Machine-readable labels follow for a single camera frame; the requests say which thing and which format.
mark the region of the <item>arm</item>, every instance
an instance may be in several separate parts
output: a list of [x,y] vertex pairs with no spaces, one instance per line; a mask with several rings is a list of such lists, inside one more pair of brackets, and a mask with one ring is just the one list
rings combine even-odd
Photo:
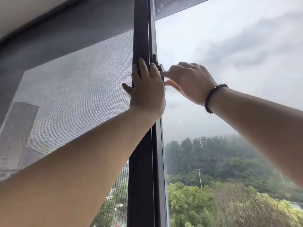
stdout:
[[[218,84],[203,66],[181,62],[161,73],[182,95],[204,106]],[[303,112],[229,88],[214,93],[209,109],[303,187]]]
[[0,188],[0,226],[89,226],[123,166],[165,108],[154,64],[140,60],[130,109],[12,176]]

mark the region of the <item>beaded bracelet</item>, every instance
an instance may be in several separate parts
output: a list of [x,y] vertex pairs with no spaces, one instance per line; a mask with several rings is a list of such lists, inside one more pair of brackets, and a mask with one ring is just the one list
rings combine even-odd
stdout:
[[213,112],[208,108],[208,103],[209,100],[211,98],[211,96],[214,94],[214,92],[216,92],[218,89],[222,88],[222,87],[228,87],[226,84],[219,84],[217,87],[214,87],[207,95],[206,99],[205,99],[205,110],[210,113],[213,114]]

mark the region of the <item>cloud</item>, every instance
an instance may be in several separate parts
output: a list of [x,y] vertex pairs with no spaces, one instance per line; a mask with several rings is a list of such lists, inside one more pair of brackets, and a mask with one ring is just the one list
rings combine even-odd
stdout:
[[[222,42],[209,42],[199,63],[212,72],[218,72],[227,64],[237,69],[261,65],[271,54],[303,46],[302,22],[303,12],[262,19]],[[199,48],[197,52],[201,54],[203,49]]]

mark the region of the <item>white ceiling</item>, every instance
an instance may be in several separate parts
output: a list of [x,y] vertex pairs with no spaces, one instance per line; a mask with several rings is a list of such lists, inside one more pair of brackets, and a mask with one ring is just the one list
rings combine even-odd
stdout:
[[0,0],[0,39],[67,0]]

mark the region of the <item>forest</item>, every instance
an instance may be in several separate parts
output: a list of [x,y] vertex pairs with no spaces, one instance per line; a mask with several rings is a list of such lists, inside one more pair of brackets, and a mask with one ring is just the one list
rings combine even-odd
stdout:
[[[165,167],[171,227],[303,226],[290,204],[303,191],[239,135],[171,141]],[[91,227],[126,225],[127,181],[124,169]]]

